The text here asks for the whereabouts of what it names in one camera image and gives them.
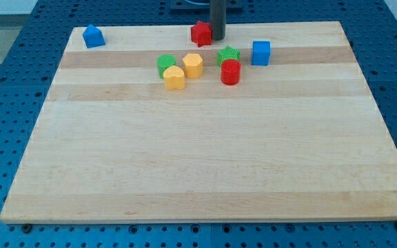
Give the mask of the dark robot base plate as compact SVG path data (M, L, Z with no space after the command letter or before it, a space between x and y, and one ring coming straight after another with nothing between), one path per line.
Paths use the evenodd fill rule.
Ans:
M169 0L167 1L172 12L190 10L209 10L210 0ZM227 10L242 10L244 0L226 0Z

